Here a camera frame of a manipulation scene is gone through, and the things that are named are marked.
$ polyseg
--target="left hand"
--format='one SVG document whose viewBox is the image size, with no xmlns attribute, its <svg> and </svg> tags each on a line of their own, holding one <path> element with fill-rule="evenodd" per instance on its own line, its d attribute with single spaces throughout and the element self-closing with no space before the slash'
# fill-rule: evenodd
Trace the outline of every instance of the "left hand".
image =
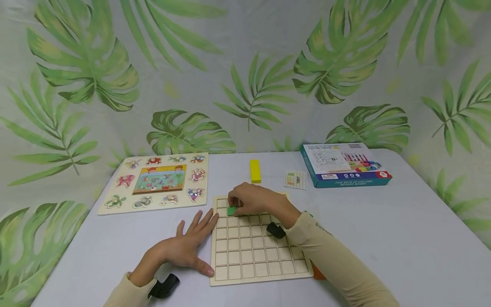
<svg viewBox="0 0 491 307">
<path fill-rule="evenodd" d="M 190 267 L 203 275 L 213 277 L 215 272 L 208 263 L 198 257 L 197 249 L 215 228 L 218 214 L 213 215 L 213 209 L 210 209 L 200 221 L 202 214 L 201 210 L 196 213 L 185 234 L 183 234 L 185 222 L 181 221 L 177 226 L 175 237 L 162 240 L 151 247 L 130 274 L 129 280 L 134 285 L 142 287 L 148 284 L 158 268 L 167 262 L 176 266 Z"/>
</svg>

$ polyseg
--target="green block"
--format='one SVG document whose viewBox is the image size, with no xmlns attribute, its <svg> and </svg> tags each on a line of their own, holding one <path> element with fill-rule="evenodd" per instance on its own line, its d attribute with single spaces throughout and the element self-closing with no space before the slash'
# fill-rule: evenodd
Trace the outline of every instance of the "green block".
<svg viewBox="0 0 491 307">
<path fill-rule="evenodd" d="M 227 207 L 227 215 L 234 215 L 235 210 L 237 210 L 237 207 Z"/>
</svg>

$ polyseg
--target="yellow block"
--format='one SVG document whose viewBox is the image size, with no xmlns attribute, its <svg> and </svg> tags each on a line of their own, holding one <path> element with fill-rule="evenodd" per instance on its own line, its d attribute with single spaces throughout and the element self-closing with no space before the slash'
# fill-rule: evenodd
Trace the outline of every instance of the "yellow block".
<svg viewBox="0 0 491 307">
<path fill-rule="evenodd" d="M 250 181 L 251 183 L 261 183 L 261 170 L 259 160 L 250 161 Z"/>
</svg>

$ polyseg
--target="wooden puzzle board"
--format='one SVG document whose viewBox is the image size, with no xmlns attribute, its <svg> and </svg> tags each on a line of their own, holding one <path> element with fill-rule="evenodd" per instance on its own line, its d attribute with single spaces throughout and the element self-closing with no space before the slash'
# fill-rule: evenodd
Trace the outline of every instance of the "wooden puzzle board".
<svg viewBox="0 0 491 307">
<path fill-rule="evenodd" d="M 227 196 L 215 197 L 219 219 L 212 233 L 211 286 L 314 276 L 300 248 L 266 231 L 269 223 L 279 224 L 276 218 L 269 213 L 227 216 L 227 205 Z"/>
<path fill-rule="evenodd" d="M 206 204 L 208 153 L 126 158 L 98 215 Z"/>
</svg>

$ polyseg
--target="hand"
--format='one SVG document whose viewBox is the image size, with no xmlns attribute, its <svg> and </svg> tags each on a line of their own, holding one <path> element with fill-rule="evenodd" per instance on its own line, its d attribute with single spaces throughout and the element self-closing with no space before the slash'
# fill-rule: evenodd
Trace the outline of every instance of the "hand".
<svg viewBox="0 0 491 307">
<path fill-rule="evenodd" d="M 159 267 L 167 262 L 176 266 L 190 267 L 203 275 L 213 277 L 215 272 L 208 263 L 198 258 L 197 248 L 215 228 L 218 214 L 213 215 L 213 209 L 210 209 L 200 221 L 202 214 L 201 210 L 196 213 L 185 234 L 183 234 L 185 222 L 181 221 L 177 226 L 175 237 L 162 240 L 151 247 L 130 274 L 129 280 L 134 285 L 142 287 L 148 284 Z"/>
<path fill-rule="evenodd" d="M 269 212 L 272 206 L 290 203 L 285 195 L 247 182 L 234 187 L 228 193 L 228 204 L 238 207 L 235 215 Z"/>
<path fill-rule="evenodd" d="M 228 193 L 228 204 L 237 207 L 234 215 L 269 212 L 285 228 L 291 228 L 300 216 L 285 195 L 244 182 Z"/>
</svg>

